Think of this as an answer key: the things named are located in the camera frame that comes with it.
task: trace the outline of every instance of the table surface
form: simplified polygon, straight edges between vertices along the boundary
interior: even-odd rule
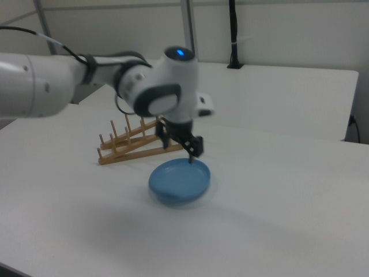
[[[2,263],[37,277],[367,276],[367,145],[197,123],[210,187],[167,206],[148,178],[186,153],[99,166],[111,119],[121,133],[119,112],[70,104],[0,130]]]
[[[343,140],[358,73],[348,70],[199,63],[198,91],[209,94],[215,115],[198,122]],[[114,89],[103,86],[80,105],[116,110]],[[120,105],[130,110],[120,101]]]

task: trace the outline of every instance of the black cable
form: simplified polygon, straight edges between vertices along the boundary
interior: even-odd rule
[[[45,39],[53,44],[56,44],[60,47],[62,47],[64,50],[66,50],[73,58],[75,58],[78,62],[84,64],[84,65],[88,65],[87,61],[84,61],[83,59],[81,59],[75,52],[73,52],[71,49],[69,49],[67,46],[65,46],[64,44],[62,44],[61,42],[49,37],[49,36],[46,36],[42,33],[37,33],[33,30],[30,30],[30,29],[26,29],[26,28],[20,28],[20,27],[11,27],[11,26],[0,26],[0,30],[14,30],[14,31],[20,31],[20,32],[26,32],[26,33],[30,33],[32,35],[35,35],[35,36],[38,36],[42,39]],[[139,53],[133,53],[131,52],[133,56],[135,57],[138,57],[138,58],[142,58],[142,56],[139,55]],[[97,65],[98,66],[115,66],[115,65],[122,65],[123,62],[107,62],[107,63],[98,63]]]
[[[359,126],[355,120],[355,118],[352,119],[352,123],[355,123],[356,131],[357,131],[357,142],[360,143],[360,132],[359,132]]]
[[[127,113],[126,111],[123,111],[122,109],[121,109],[121,107],[119,106],[119,104],[118,104],[118,94],[115,94],[115,105],[116,105],[116,107],[118,108],[118,110],[121,112],[121,113],[124,113],[124,114],[126,114],[126,115],[133,115],[133,114],[135,114],[135,113]]]
[[[62,47],[64,50],[66,50],[72,57],[74,57],[78,62],[83,63],[84,65],[87,65],[87,62],[85,62],[83,59],[81,59],[76,53],[74,53],[71,49],[69,49],[68,47],[66,47],[64,44],[62,44],[61,42],[52,39],[49,36],[46,36],[42,33],[37,33],[33,30],[30,29],[26,29],[26,28],[20,28],[20,27],[12,27],[12,26],[0,26],[0,30],[14,30],[14,31],[20,31],[20,32],[25,32],[25,33],[30,33],[32,35],[38,36],[40,38],[43,38],[53,44],[57,44],[60,47]]]
[[[235,14],[235,18],[236,18],[236,36],[237,36],[237,33],[238,33],[238,24],[237,24],[237,14]],[[229,58],[229,64],[232,63],[232,59],[233,58],[233,51],[231,51],[231,57]]]

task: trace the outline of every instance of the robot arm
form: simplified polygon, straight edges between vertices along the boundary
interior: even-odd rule
[[[196,91],[198,65],[191,51],[170,47],[155,68],[136,53],[80,58],[87,66],[69,56],[0,54],[0,118],[54,115],[71,101],[77,84],[108,84],[137,115],[163,115],[156,134],[164,147],[172,138],[190,156],[200,156],[202,138],[191,133],[193,118],[211,115],[213,105]]]

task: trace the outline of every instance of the white wall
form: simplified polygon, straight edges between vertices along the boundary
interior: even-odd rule
[[[358,71],[353,113],[369,143],[369,3],[237,5],[236,11],[238,36],[253,36],[239,45],[241,62]],[[195,1],[194,17],[199,59],[228,63],[227,1]]]
[[[23,27],[43,33],[33,0],[1,0],[0,25]],[[0,31],[0,52],[49,55],[47,43],[35,36],[17,31]],[[0,120],[0,129],[11,120]]]
[[[158,59],[169,45],[185,45],[179,0],[44,0],[43,5],[53,38],[78,53],[134,50]]]

